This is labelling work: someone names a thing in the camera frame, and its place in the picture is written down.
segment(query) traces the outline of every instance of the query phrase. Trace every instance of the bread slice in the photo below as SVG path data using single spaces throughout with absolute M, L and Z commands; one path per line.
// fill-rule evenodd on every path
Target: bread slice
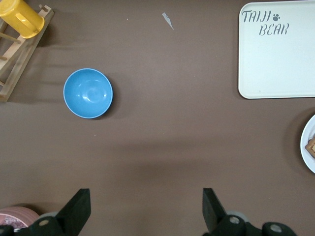
M 309 140 L 309 143 L 305 146 L 305 149 L 315 158 L 315 138 Z

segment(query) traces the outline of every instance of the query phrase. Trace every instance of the wooden mug rack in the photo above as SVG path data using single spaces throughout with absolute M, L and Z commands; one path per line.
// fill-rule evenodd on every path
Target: wooden mug rack
M 41 8 L 39 15 L 45 19 L 45 25 L 38 35 L 30 39 L 24 39 L 22 36 L 14 38 L 4 34 L 3 32 L 7 27 L 7 23 L 0 19 L 0 37 L 13 42 L 3 56 L 0 56 L 0 76 L 14 64 L 7 79 L 5 81 L 0 81 L 0 102 L 6 102 L 10 97 L 54 15 L 54 12 L 50 7 L 42 5 L 39 5 L 39 7 Z

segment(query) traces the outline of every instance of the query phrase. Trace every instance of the paw print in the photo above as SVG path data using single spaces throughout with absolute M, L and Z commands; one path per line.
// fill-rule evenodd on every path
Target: paw print
M 274 14 L 274 17 L 272 18 L 274 21 L 278 21 L 280 19 L 280 16 L 277 14 Z

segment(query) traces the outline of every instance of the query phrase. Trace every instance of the pink bowl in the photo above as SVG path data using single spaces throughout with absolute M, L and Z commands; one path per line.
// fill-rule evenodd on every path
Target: pink bowl
M 39 215 L 35 211 L 22 206 L 0 209 L 0 225 L 6 224 L 5 220 L 9 218 L 13 218 L 13 221 L 17 220 L 14 224 L 9 224 L 17 229 L 30 226 L 39 218 Z

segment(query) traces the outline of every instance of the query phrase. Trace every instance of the bowl rim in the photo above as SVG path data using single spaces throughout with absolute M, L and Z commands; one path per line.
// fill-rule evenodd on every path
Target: bowl rim
M 102 113 L 98 114 L 97 116 L 85 117 L 85 116 L 81 116 L 81 115 L 75 113 L 75 112 L 69 107 L 69 105 L 68 105 L 68 103 L 67 103 L 67 100 L 66 100 L 66 98 L 65 98 L 65 93 L 64 93 L 64 91 L 65 91 L 65 87 L 66 87 L 66 85 L 67 85 L 69 79 L 70 79 L 75 73 L 77 73 L 77 72 L 79 72 L 79 71 L 81 71 L 81 70 L 92 70 L 92 71 L 95 71 L 95 72 L 101 74 L 101 75 L 106 79 L 106 81 L 107 81 L 108 84 L 109 84 L 110 91 L 111 91 L 111 97 L 110 97 L 109 105 L 108 105 L 108 107 L 106 107 L 106 109 L 104 109 L 104 111 L 103 111 Z M 113 96 L 114 96 L 114 94 L 113 94 L 113 88 L 112 88 L 112 84 L 110 83 L 109 79 L 108 79 L 102 72 L 100 72 L 99 70 L 93 69 L 93 68 L 81 68 L 81 69 L 78 69 L 78 70 L 72 72 L 72 73 L 68 76 L 68 78 L 67 78 L 67 80 L 65 81 L 64 86 L 63 86 L 63 99 L 64 99 L 65 104 L 67 105 L 67 107 L 69 108 L 69 110 L 72 111 L 72 113 L 74 113 L 75 115 L 77 115 L 77 116 L 79 116 L 79 117 L 81 117 L 81 118 L 93 119 L 93 118 L 97 118 L 97 117 L 100 117 L 101 115 L 103 115 L 103 114 L 109 109 L 109 107 L 111 106 L 112 101 L 113 101 Z

